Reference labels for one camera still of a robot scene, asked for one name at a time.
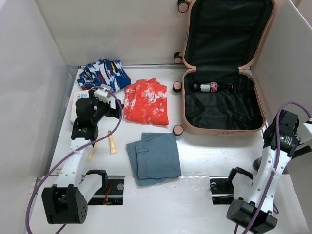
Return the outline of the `blue white patterned garment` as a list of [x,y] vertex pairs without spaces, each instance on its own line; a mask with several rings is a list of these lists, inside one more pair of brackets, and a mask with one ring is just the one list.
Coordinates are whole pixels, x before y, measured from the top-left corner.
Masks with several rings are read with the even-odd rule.
[[87,64],[79,74],[77,82],[82,90],[107,85],[116,92],[130,85],[131,79],[123,69],[120,60],[100,59]]

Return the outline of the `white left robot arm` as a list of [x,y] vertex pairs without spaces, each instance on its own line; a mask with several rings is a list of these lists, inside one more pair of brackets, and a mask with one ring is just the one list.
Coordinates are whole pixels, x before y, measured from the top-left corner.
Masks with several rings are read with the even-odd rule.
[[82,224],[93,195],[107,191],[109,182],[105,170],[84,173],[87,158],[99,142],[97,123],[103,117],[122,118],[122,104],[115,100],[111,107],[112,89],[102,85],[88,91],[89,96],[75,102],[76,119],[71,134],[69,156],[55,183],[41,194],[49,224]]

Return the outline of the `pink hard-shell suitcase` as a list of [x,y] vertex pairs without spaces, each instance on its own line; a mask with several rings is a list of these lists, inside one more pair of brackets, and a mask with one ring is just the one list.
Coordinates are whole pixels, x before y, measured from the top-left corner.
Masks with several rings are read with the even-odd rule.
[[[187,67],[173,90],[182,94],[183,123],[173,132],[244,136],[262,129],[266,117],[250,68],[269,32],[273,0],[180,0],[188,14],[184,49],[174,62]],[[194,92],[191,85],[233,84],[229,91]]]

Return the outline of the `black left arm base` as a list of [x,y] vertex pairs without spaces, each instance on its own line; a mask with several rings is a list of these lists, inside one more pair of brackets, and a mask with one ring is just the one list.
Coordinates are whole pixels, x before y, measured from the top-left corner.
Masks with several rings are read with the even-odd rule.
[[122,205],[124,177],[109,177],[108,187],[99,189],[88,202],[88,205]]

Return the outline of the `red white patterned garment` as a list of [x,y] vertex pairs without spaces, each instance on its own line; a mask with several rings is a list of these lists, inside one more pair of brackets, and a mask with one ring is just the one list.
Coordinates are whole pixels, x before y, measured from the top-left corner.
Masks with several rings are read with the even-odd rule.
[[142,124],[169,125],[167,86],[156,78],[140,79],[125,88],[123,118]]

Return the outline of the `white first aid tin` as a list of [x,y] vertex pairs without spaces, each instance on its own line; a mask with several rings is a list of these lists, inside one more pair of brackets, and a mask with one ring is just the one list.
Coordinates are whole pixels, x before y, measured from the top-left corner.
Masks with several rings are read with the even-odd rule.
[[70,116],[70,122],[74,125],[75,120],[83,119],[86,117],[87,109],[91,104],[89,98],[89,91],[78,91],[73,94],[72,110]]

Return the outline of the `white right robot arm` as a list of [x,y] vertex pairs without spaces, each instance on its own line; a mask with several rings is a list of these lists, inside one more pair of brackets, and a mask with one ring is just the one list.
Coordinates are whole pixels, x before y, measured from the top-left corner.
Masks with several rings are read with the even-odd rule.
[[310,146],[298,149],[311,140],[312,120],[300,123],[298,115],[280,110],[263,133],[262,156],[254,161],[258,173],[247,198],[232,201],[227,219],[244,228],[244,233],[264,234],[277,225],[273,217],[275,193],[287,164],[310,152]]

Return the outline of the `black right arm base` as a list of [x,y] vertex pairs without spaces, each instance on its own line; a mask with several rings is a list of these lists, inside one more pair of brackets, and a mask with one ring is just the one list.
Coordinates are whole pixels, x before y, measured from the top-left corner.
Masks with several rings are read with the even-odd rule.
[[212,194],[212,203],[214,205],[230,205],[234,200],[233,179],[236,174],[242,174],[253,180],[253,174],[240,168],[232,168],[229,175],[209,176],[209,190]]

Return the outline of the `folded blue denim shorts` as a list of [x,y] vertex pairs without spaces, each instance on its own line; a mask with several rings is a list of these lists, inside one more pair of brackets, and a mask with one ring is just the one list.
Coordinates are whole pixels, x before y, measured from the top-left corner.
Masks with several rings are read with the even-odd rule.
[[181,176],[176,136],[142,133],[141,140],[126,145],[137,185],[152,186]]

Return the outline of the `small cream cosmetic tube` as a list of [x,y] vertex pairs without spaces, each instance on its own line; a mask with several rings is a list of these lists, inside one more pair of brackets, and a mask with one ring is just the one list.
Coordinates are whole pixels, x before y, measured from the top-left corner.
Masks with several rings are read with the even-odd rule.
[[117,152],[116,150],[116,146],[115,146],[115,143],[114,143],[114,138],[111,134],[112,131],[108,131],[108,134],[109,134],[109,144],[110,144],[110,154],[115,154]]

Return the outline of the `large cream cosmetic tube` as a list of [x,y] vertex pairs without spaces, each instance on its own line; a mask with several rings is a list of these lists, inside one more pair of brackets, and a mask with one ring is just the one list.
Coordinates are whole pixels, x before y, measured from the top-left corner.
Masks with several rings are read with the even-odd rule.
[[92,150],[90,151],[90,153],[88,154],[88,157],[86,159],[87,162],[91,162],[92,161],[92,157],[94,154],[94,150],[96,149],[96,143],[93,145]]

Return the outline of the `cola bottle red cap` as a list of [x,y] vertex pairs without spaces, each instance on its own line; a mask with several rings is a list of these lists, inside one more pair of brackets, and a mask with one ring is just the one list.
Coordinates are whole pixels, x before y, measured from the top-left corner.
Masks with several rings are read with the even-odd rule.
[[209,82],[204,84],[194,83],[191,85],[191,88],[194,92],[205,92],[205,93],[215,93],[219,91],[229,91],[234,88],[233,84],[220,84],[217,82]]

